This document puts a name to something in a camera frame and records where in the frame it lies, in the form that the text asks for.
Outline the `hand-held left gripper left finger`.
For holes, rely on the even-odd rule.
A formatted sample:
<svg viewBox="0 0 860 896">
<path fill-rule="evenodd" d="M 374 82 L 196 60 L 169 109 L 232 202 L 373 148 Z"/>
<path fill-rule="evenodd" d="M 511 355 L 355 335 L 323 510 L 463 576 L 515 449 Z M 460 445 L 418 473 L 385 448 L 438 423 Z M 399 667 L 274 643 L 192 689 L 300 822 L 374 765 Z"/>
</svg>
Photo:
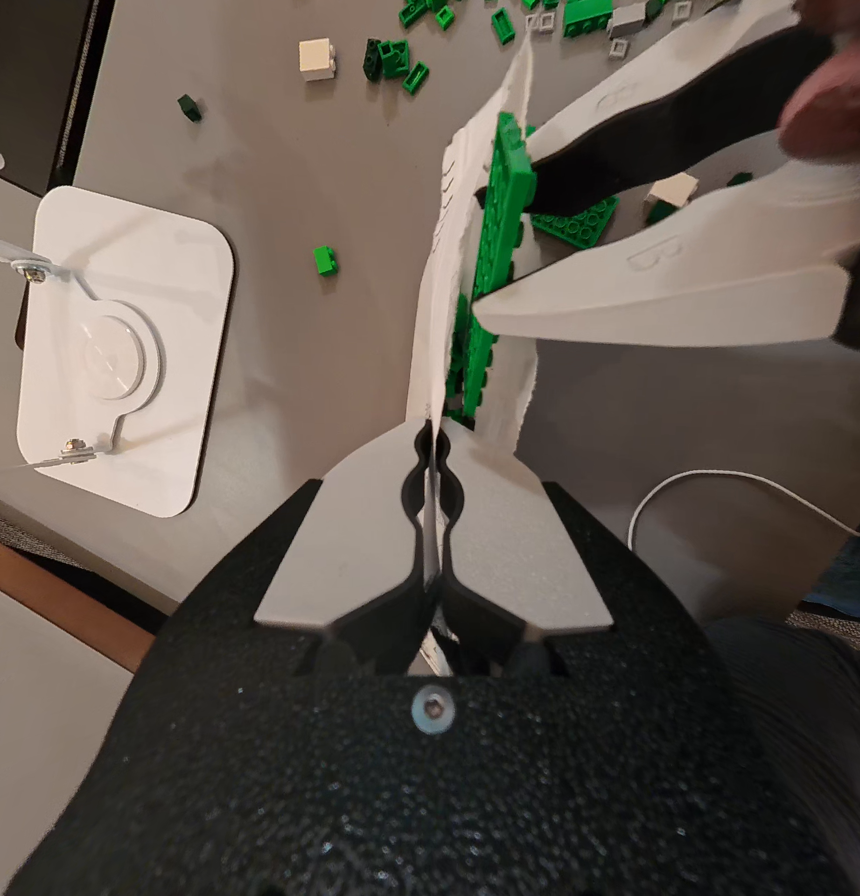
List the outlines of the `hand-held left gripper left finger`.
<svg viewBox="0 0 860 896">
<path fill-rule="evenodd" d="M 430 420 L 407 420 L 324 476 L 254 621 L 341 642 L 360 666 L 406 673 L 433 618 L 425 584 Z"/>
</svg>

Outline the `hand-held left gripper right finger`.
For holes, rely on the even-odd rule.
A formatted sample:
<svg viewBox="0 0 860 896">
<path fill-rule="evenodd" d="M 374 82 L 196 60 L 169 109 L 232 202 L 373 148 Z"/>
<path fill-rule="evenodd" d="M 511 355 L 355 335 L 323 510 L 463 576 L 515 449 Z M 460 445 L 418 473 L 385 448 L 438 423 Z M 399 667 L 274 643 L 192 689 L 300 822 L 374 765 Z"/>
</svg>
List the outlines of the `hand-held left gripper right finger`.
<svg viewBox="0 0 860 896">
<path fill-rule="evenodd" d="M 440 424 L 446 518 L 440 608 L 460 646 L 505 669 L 554 637 L 603 633 L 614 619 L 540 479 L 458 422 Z"/>
</svg>

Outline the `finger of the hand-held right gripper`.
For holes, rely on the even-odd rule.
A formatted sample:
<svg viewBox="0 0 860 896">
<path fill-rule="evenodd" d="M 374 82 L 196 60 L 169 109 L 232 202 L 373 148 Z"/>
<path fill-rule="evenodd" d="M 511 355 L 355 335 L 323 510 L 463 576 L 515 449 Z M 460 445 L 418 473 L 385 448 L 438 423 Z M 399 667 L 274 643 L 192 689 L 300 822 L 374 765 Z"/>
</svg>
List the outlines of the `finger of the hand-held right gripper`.
<svg viewBox="0 0 860 896">
<path fill-rule="evenodd" d="M 792 2 L 725 2 L 682 24 L 528 140 L 530 213 L 570 217 L 778 127 L 832 39 Z"/>
<path fill-rule="evenodd" d="M 832 338 L 860 253 L 860 164 L 785 163 L 479 300 L 497 335 L 583 343 Z"/>
</svg>

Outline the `long green toy plate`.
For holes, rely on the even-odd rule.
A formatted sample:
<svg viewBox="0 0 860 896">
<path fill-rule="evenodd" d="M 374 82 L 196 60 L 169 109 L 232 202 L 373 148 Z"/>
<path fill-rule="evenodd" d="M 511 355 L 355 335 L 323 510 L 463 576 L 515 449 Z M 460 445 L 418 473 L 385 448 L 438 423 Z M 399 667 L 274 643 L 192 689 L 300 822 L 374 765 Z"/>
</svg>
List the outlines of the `long green toy plate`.
<svg viewBox="0 0 860 896">
<path fill-rule="evenodd" d="M 513 277 L 512 256 L 522 240 L 522 215 L 536 193 L 537 175 L 532 169 L 523 132 L 512 113 L 498 116 L 489 180 L 484 194 L 482 227 L 475 267 L 469 318 L 462 412 L 475 421 L 487 382 L 492 346 L 497 337 L 480 325 L 478 303 L 506 286 Z"/>
</svg>

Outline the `white printed paper bag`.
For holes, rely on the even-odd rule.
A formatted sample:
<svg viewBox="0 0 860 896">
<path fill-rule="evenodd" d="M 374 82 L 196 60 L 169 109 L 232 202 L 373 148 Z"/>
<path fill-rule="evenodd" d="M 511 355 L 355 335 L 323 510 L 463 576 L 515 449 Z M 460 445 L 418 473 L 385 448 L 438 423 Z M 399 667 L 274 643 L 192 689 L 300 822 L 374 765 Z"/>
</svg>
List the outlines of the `white printed paper bag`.
<svg viewBox="0 0 860 896">
<path fill-rule="evenodd" d="M 440 211 L 432 250 L 424 267 L 417 302 L 406 417 L 443 418 L 447 382 L 456 395 L 465 386 L 458 375 L 468 369 L 470 322 L 457 323 L 459 306 L 473 297 L 480 249 L 480 204 L 475 193 L 489 180 L 493 137 L 501 113 L 513 114 L 525 125 L 533 77 L 533 51 L 525 38 L 501 87 L 455 134 L 442 159 Z M 536 387 L 536 341 L 501 337 L 490 346 L 489 360 L 481 363 L 488 375 L 481 388 L 475 430 L 481 439 L 507 454 L 514 454 L 525 414 Z"/>
</svg>

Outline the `grey desk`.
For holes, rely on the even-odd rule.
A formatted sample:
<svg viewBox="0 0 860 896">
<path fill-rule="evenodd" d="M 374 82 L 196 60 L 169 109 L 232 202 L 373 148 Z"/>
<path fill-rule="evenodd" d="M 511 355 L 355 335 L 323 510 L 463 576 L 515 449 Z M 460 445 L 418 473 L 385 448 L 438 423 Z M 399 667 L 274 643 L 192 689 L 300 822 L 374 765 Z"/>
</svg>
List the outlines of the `grey desk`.
<svg viewBox="0 0 860 896">
<path fill-rule="evenodd" d="M 452 134 L 501 84 L 493 4 L 408 32 L 431 73 L 411 98 L 369 84 L 365 41 L 400 2 L 116 2 L 75 184 L 206 220 L 237 280 L 190 509 L 160 520 L 23 461 L 21 277 L 0 264 L 0 516 L 171 612 L 310 477 L 400 423 L 417 290 Z M 329 38 L 332 80 L 299 42 Z M 203 121 L 182 114 L 198 101 Z M 338 273 L 317 273 L 329 245 Z M 613 532 L 686 469 L 766 476 L 860 522 L 860 353 L 831 342 L 670 351 L 544 342 L 517 455 Z"/>
</svg>

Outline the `wood-edged pale desk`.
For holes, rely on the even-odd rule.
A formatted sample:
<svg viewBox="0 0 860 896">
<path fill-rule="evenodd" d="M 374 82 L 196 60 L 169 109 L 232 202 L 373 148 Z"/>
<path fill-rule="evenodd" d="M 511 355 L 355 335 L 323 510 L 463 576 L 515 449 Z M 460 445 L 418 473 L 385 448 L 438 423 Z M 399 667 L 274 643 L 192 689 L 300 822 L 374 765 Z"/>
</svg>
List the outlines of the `wood-edged pale desk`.
<svg viewBox="0 0 860 896">
<path fill-rule="evenodd" d="M 0 543 L 0 894 L 75 794 L 153 641 Z"/>
</svg>

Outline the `person's right hand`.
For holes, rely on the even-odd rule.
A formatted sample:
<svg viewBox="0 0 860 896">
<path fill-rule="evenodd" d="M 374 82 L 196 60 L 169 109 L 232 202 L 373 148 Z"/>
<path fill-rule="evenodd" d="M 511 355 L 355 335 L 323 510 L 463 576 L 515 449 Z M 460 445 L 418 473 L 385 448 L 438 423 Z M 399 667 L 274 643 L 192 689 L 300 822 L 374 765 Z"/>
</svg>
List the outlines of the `person's right hand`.
<svg viewBox="0 0 860 896">
<path fill-rule="evenodd" d="M 860 162 L 860 1 L 797 1 L 801 24 L 831 37 L 836 51 L 796 90 L 778 122 L 787 156 L 817 163 Z"/>
</svg>

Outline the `large white toy brick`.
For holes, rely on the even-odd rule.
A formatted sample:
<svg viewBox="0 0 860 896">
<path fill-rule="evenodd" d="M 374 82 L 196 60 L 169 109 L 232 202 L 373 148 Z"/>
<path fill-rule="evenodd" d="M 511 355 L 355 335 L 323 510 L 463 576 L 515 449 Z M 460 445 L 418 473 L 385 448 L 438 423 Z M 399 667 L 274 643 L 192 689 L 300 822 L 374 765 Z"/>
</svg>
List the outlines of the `large white toy brick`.
<svg viewBox="0 0 860 896">
<path fill-rule="evenodd" d="M 655 181 L 648 189 L 644 204 L 666 203 L 676 209 L 686 206 L 699 189 L 699 179 L 680 172 Z"/>
</svg>

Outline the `white book stand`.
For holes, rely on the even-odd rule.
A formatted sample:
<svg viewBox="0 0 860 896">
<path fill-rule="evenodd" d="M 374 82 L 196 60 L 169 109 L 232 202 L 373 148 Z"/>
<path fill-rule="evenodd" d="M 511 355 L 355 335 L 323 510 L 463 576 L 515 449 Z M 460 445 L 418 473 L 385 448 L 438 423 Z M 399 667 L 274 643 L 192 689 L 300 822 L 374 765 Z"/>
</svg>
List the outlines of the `white book stand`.
<svg viewBox="0 0 860 896">
<path fill-rule="evenodd" d="M 40 331 L 28 309 L 17 443 L 24 468 L 80 465 L 113 452 L 122 418 L 161 376 L 155 332 L 132 306 L 98 297 L 85 275 L 0 239 L 0 263 L 42 286 Z"/>
</svg>

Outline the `person's trousered leg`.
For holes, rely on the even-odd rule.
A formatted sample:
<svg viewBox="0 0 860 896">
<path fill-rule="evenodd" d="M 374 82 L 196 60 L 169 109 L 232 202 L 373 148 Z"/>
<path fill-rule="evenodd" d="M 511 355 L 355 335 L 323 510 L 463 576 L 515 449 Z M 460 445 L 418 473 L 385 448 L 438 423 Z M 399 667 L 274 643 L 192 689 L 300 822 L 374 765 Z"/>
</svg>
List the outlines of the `person's trousered leg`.
<svg viewBox="0 0 860 896">
<path fill-rule="evenodd" d="M 720 620 L 706 636 L 773 767 L 860 894 L 860 651 L 753 618 Z"/>
</svg>

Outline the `grey felt divider strip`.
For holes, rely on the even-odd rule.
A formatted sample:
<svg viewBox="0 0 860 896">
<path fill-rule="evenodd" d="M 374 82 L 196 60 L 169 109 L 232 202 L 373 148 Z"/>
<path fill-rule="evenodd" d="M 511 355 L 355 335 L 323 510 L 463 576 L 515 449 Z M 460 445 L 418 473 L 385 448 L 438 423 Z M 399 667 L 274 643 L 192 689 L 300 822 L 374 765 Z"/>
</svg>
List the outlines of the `grey felt divider strip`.
<svg viewBox="0 0 860 896">
<path fill-rule="evenodd" d="M 168 619 L 160 609 L 1 516 L 0 543 L 152 635 L 159 633 Z"/>
</svg>

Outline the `small white toy brick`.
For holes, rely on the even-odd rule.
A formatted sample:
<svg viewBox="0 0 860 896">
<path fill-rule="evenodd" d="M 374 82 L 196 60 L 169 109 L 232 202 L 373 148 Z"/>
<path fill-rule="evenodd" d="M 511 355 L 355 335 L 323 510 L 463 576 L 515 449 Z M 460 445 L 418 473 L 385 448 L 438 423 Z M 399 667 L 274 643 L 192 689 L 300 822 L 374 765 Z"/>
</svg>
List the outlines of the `small white toy brick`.
<svg viewBox="0 0 860 896">
<path fill-rule="evenodd" d="M 336 51 L 329 38 L 299 42 L 299 70 L 308 82 L 332 80 L 336 75 Z"/>
</svg>

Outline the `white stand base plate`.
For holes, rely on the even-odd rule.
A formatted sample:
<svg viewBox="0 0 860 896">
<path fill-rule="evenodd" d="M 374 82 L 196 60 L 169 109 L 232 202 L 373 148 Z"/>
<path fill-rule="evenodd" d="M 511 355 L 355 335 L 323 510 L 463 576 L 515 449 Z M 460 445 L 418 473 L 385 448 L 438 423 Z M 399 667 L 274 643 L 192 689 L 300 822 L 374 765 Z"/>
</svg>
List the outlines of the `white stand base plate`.
<svg viewBox="0 0 860 896">
<path fill-rule="evenodd" d="M 32 249 L 79 269 L 98 297 L 141 313 L 162 359 L 155 395 L 121 419 L 112 453 L 43 475 L 156 518 L 177 516 L 199 476 L 234 282 L 230 244 L 208 222 L 61 186 L 38 206 Z M 28 292 L 36 331 L 42 290 Z"/>
</svg>

